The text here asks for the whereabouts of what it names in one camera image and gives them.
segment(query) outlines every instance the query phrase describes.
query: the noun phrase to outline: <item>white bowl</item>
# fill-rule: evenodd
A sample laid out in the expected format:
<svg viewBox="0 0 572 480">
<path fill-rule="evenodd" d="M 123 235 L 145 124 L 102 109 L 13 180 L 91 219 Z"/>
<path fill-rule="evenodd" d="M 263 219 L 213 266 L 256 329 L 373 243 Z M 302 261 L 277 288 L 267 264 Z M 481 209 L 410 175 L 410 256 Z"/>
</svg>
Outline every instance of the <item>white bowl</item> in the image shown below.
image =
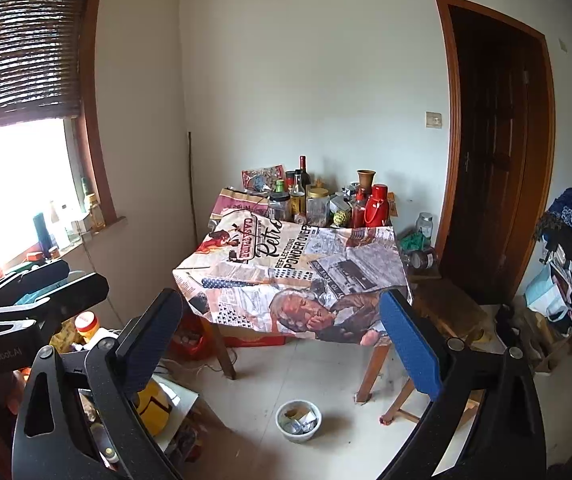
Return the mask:
<svg viewBox="0 0 572 480">
<path fill-rule="evenodd" d="M 286 416 L 286 412 L 292 410 L 293 408 L 295 409 L 299 408 L 302 405 L 306 406 L 311 412 L 313 412 L 317 416 L 317 425 L 313 428 L 312 431 L 309 431 L 308 433 L 304 433 L 301 435 L 293 435 L 283 429 L 283 426 L 290 420 Z M 313 438 L 315 436 L 315 433 L 319 429 L 319 426 L 322 425 L 322 412 L 320 412 L 319 408 L 317 408 L 312 402 L 308 402 L 307 400 L 302 400 L 302 399 L 289 400 L 285 404 L 282 404 L 277 410 L 277 412 L 275 412 L 275 424 L 277 424 L 277 428 L 285 438 L 296 444 L 302 444 L 303 442 L 306 442 L 311 438 Z"/>
</svg>

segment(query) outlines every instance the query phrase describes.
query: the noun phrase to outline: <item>door frame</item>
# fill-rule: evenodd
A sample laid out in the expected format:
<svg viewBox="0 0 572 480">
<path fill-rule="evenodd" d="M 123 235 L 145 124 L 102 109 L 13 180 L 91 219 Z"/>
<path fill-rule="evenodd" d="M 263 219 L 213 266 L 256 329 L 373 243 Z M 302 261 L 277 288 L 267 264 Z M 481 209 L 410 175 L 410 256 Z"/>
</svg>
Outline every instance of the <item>door frame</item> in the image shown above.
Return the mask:
<svg viewBox="0 0 572 480">
<path fill-rule="evenodd" d="M 500 22 L 506 23 L 511 27 L 517 28 L 537 40 L 541 46 L 544 71 L 546 73 L 546 93 L 547 93 L 547 150 L 544 153 L 537 154 L 536 146 L 531 146 L 526 142 L 526 160 L 528 155 L 541 156 L 544 168 L 544 184 L 540 190 L 540 197 L 536 204 L 537 218 L 539 218 L 546 209 L 548 200 L 548 193 L 550 189 L 550 178 L 552 177 L 552 162 L 554 159 L 554 136 L 555 136 L 555 108 L 554 108 L 554 86 L 552 82 L 552 66 L 550 65 L 550 55 L 548 52 L 546 37 L 538 30 L 522 23 L 510 16 L 502 14 L 501 12 L 484 7 L 480 4 L 470 2 L 468 0 L 436 0 L 441 26 L 444 34 L 444 43 L 446 47 L 446 62 L 448 65 L 448 84 L 450 88 L 450 147 L 448 150 L 448 173 L 446 176 L 446 189 L 444 192 L 444 202 L 441 210 L 441 218 L 439 221 L 439 229 L 435 241 L 435 251 L 437 256 L 443 256 L 444 248 L 446 247 L 446 240 L 450 232 L 450 222 L 453 214 L 454 194 L 456 191 L 456 183 L 458 178 L 459 157 L 461 150 L 461 81 L 459 76 L 459 61 L 456 50 L 456 39 L 454 36 L 454 27 L 452 17 L 450 14 L 450 6 L 462 7 L 463 9 L 472 10 L 484 16 L 488 16 Z M 517 202 L 517 212 L 521 206 L 520 201 Z M 530 261 L 532 251 L 534 250 L 534 240 L 532 234 L 534 232 L 534 223 L 531 226 L 532 231 L 525 236 L 525 233 L 520 232 L 520 240 L 529 240 L 527 247 L 525 247 L 523 257 L 519 258 L 517 274 L 509 286 L 509 295 L 514 296 L 521 279 L 526 271 L 526 266 Z M 508 240 L 513 236 L 517 237 L 515 233 L 515 226 L 511 232 Z"/>
</svg>

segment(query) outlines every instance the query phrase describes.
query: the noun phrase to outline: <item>tiled floor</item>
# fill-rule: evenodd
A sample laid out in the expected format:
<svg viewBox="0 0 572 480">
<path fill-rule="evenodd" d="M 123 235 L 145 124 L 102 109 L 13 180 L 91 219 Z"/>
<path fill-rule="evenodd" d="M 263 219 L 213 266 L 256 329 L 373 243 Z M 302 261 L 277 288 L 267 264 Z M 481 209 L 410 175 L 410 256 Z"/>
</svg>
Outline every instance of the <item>tiled floor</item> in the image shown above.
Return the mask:
<svg viewBox="0 0 572 480">
<path fill-rule="evenodd" d="M 356 345 L 294 340 L 282 347 L 238 349 L 238 379 L 230 381 L 208 368 L 186 373 L 186 386 L 202 393 L 232 431 L 210 435 L 204 454 L 185 466 L 187 480 L 376 479 L 397 453 L 414 424 L 397 419 L 388 427 L 382 415 L 405 382 L 405 370 L 391 352 L 373 388 L 373 398 L 355 405 L 353 395 L 368 365 L 371 349 Z M 572 358 L 550 377 L 536 378 L 544 413 L 549 462 L 572 450 Z M 292 444 L 278 432 L 275 410 L 287 400 L 315 403 L 323 415 L 317 435 Z M 415 392 L 405 409 L 420 415 L 427 396 Z M 437 471 L 452 465 L 469 432 L 464 426 Z"/>
</svg>

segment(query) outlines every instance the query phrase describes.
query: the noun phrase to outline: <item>newspaper print tablecloth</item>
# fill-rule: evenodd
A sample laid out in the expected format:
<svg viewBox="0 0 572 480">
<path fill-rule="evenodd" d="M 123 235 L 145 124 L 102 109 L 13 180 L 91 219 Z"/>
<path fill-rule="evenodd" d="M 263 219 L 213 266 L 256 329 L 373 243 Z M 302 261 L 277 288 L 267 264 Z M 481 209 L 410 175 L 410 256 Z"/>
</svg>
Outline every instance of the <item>newspaper print tablecloth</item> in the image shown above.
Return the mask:
<svg viewBox="0 0 572 480">
<path fill-rule="evenodd" d="M 389 344 L 379 294 L 409 288 L 392 227 L 332 229 L 227 209 L 174 271 L 215 323 L 326 341 Z"/>
</svg>

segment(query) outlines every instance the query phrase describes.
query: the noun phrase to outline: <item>red thermos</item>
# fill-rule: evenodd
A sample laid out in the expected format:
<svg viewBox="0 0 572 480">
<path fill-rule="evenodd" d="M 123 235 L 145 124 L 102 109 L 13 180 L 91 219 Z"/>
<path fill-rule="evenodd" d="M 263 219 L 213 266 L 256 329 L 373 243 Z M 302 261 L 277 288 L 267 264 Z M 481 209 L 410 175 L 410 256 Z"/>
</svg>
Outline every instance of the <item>red thermos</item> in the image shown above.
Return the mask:
<svg viewBox="0 0 572 480">
<path fill-rule="evenodd" d="M 384 184 L 374 184 L 364 212 L 366 227 L 383 227 L 388 223 L 389 215 L 388 187 Z"/>
</svg>

